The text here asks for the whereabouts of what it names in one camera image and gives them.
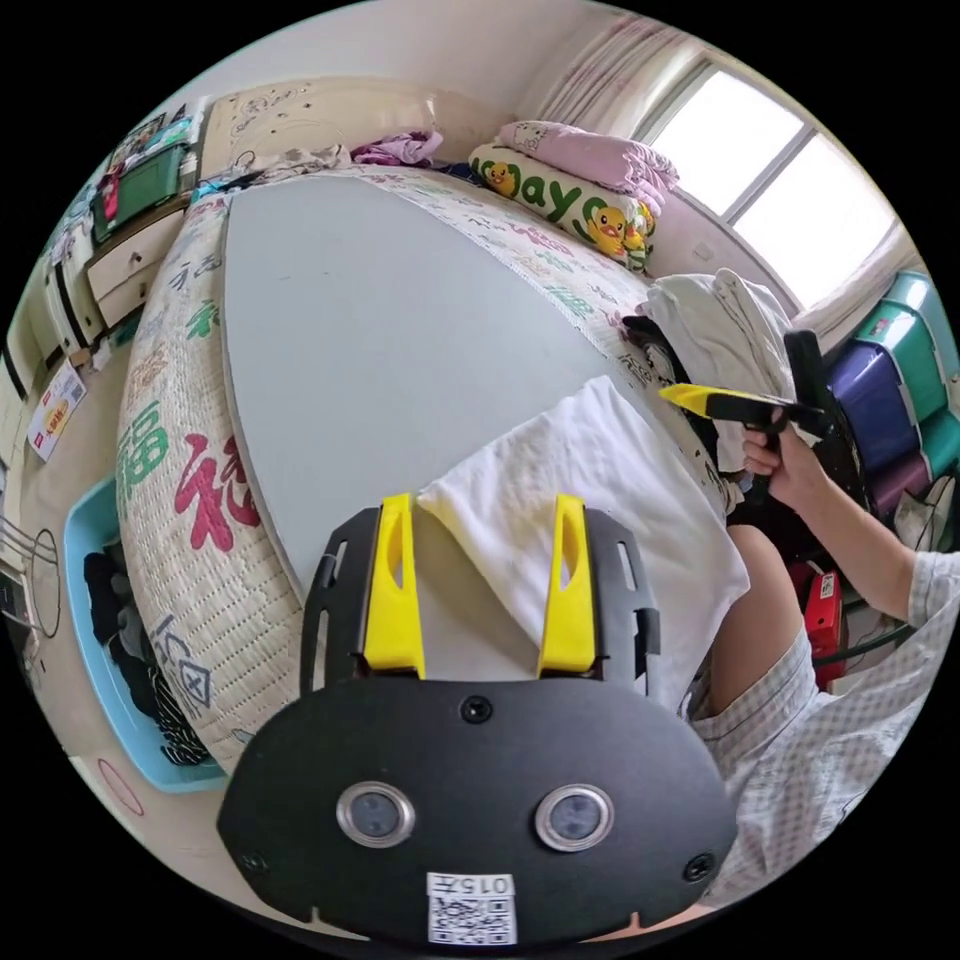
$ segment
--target label sticker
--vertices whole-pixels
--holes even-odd
[[[508,873],[428,873],[430,943],[512,946],[517,942],[516,893]]]

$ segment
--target person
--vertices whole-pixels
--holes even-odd
[[[960,612],[960,553],[917,553],[824,473],[792,426],[780,451],[746,432],[754,475],[796,512],[875,610],[916,632],[839,696],[818,690],[803,613],[786,566],[755,527],[729,534],[750,577],[713,643],[688,719],[737,805],[738,835],[700,902],[676,925],[756,893],[828,837],[860,802],[923,707]]]

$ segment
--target duck pillow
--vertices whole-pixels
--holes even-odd
[[[473,172],[501,196],[532,210],[628,270],[643,270],[654,218],[640,200],[580,180],[499,143],[470,154]]]

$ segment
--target pink clothing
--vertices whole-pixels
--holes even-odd
[[[429,167],[430,158],[443,143],[436,130],[426,133],[398,133],[352,150],[354,163],[374,163],[387,167]]]
[[[651,208],[662,207],[664,194],[680,179],[676,167],[645,144],[589,133],[565,123],[520,120],[503,127],[498,139],[541,163],[634,197]]]

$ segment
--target window frame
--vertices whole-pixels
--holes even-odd
[[[803,150],[814,137],[820,134],[820,131],[803,117],[797,116],[788,106],[780,103],[776,98],[771,97],[769,91],[761,90],[750,78],[740,76],[733,70],[715,63],[709,57],[704,57],[694,64],[686,77],[681,80],[677,87],[671,92],[667,100],[637,128],[633,139],[641,140],[645,143],[650,143],[655,140],[687,105],[693,95],[697,93],[711,77],[719,73],[725,73],[727,76],[733,77],[735,80],[739,80],[749,87],[753,87],[761,96],[768,100],[773,100],[777,106],[792,113],[801,123],[801,127],[796,134],[791,137],[783,149],[780,150],[763,170],[747,184],[740,196],[737,197],[723,213],[714,212],[707,207],[706,204],[697,200],[696,197],[684,192],[684,197],[692,200],[702,212],[707,213],[711,219],[722,223],[732,230],[736,227],[737,221],[760,199],[770,184],[796,159],[800,151]]]
[[[797,113],[797,110],[789,103],[784,102],[783,98],[776,96],[770,90],[763,89],[756,83],[752,77],[736,70],[728,63],[719,63],[709,53],[704,54],[697,60],[686,74],[678,81],[666,98],[656,106],[649,116],[634,131],[632,139],[644,143],[651,143],[655,140],[673,121],[677,114],[687,105],[691,97],[700,90],[704,84],[718,73],[725,73],[728,76],[739,80],[741,83],[752,87],[757,93],[772,100],[778,106],[793,114],[800,122],[801,127],[783,149],[757,174],[750,184],[743,190],[739,197],[722,213],[718,214],[711,210],[705,203],[698,200],[693,194],[687,193],[682,187],[675,188],[675,193],[679,194],[684,202],[697,210],[701,216],[706,217],[712,223],[720,227],[728,236],[732,243],[735,243],[741,250],[749,254],[756,262],[763,267],[764,271],[772,280],[787,294],[790,299],[790,306],[799,314],[810,309],[814,304],[803,306],[800,299],[784,282],[783,278],[767,261],[766,257],[760,255],[750,243],[741,237],[736,231],[736,224],[740,218],[763,196],[767,188],[780,176],[781,173],[799,156],[800,152],[817,136],[823,137],[827,143],[836,147],[833,139],[823,130],[820,130],[805,116]],[[883,236],[877,242],[874,250],[881,247],[897,229],[900,221],[894,215],[894,221],[884,232]]]

